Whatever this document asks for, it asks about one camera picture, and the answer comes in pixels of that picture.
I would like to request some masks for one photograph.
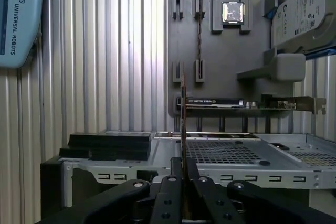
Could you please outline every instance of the cpu processor chip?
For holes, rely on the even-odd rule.
[[[244,3],[223,2],[223,25],[244,24]]]

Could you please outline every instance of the white corrugated wall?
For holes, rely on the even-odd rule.
[[[39,220],[39,164],[70,133],[173,130],[166,114],[166,3],[45,0],[38,54],[22,70],[0,70],[0,224]],[[272,132],[292,128],[333,139],[335,75],[335,58],[307,62],[294,95],[326,97],[327,115],[272,119]],[[263,123],[250,119],[249,129],[262,132]]]

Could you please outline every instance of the metal mesh panel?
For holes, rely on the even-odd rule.
[[[336,157],[317,152],[289,152],[290,155],[313,166],[336,166]]]
[[[209,164],[254,164],[261,160],[243,144],[221,141],[187,141],[187,156]]]

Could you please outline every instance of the hard drive label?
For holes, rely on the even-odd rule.
[[[324,19],[326,0],[286,0],[274,17],[274,44],[288,40],[317,28]]]

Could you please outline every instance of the gray plastic stand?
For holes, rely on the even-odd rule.
[[[265,53],[264,66],[237,74],[237,80],[268,78],[272,81],[302,81],[306,76],[304,54],[276,54],[275,50]]]

